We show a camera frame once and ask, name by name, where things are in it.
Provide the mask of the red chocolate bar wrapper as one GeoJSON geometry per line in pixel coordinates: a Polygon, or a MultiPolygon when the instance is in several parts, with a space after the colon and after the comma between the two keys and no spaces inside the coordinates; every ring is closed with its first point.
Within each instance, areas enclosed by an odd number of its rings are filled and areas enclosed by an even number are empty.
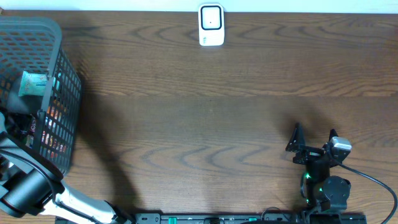
{"type": "Polygon", "coordinates": [[[51,161],[69,156],[73,144],[67,121],[69,112],[69,107],[60,97],[51,97],[47,110],[38,110],[31,120],[26,145],[51,161]]]}

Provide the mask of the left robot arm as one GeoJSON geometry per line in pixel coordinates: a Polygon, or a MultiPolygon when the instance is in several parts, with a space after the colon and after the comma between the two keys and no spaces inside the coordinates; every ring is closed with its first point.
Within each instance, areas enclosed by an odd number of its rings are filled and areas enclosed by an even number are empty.
{"type": "Polygon", "coordinates": [[[72,223],[135,223],[136,219],[104,200],[71,188],[63,174],[42,156],[7,133],[1,115],[1,210],[10,216],[53,215],[72,223]]]}

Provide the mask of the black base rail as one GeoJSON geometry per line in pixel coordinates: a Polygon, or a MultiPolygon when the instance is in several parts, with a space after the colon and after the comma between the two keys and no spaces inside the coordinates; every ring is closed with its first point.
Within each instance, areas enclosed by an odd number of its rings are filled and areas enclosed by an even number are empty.
{"type": "Polygon", "coordinates": [[[275,224],[367,224],[364,215],[349,214],[313,214],[306,218],[303,215],[292,215],[277,211],[267,212],[263,215],[256,214],[171,214],[161,215],[159,213],[137,213],[134,215],[137,224],[255,224],[255,223],[275,223],[275,224]]]}

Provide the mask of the green wet wipes packet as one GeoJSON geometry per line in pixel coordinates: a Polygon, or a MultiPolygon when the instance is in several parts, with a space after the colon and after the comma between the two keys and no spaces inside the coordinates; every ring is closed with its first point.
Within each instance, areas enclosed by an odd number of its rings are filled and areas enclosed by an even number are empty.
{"type": "Polygon", "coordinates": [[[24,71],[18,96],[44,96],[47,81],[46,74],[24,71]]]}

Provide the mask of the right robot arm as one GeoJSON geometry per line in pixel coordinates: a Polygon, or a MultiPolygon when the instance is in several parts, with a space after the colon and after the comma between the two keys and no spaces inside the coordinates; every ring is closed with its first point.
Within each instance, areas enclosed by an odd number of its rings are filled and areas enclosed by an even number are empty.
{"type": "Polygon", "coordinates": [[[347,209],[350,181],[330,174],[330,169],[342,163],[350,154],[351,143],[330,130],[328,142],[321,148],[305,143],[302,125],[297,123],[285,148],[294,152],[293,163],[305,166],[300,193],[307,208],[300,212],[304,223],[340,223],[340,214],[347,209]]]}

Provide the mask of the grey plastic mesh basket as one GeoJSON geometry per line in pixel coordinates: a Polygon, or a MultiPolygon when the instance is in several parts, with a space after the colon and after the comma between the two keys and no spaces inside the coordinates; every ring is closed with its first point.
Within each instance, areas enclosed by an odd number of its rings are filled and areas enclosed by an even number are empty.
{"type": "Polygon", "coordinates": [[[67,174],[74,150],[83,82],[62,49],[62,30],[45,17],[1,16],[1,107],[34,115],[46,111],[53,96],[69,107],[67,121],[73,134],[69,156],[51,161],[67,174]],[[46,74],[44,96],[18,96],[24,71],[46,74]]]}

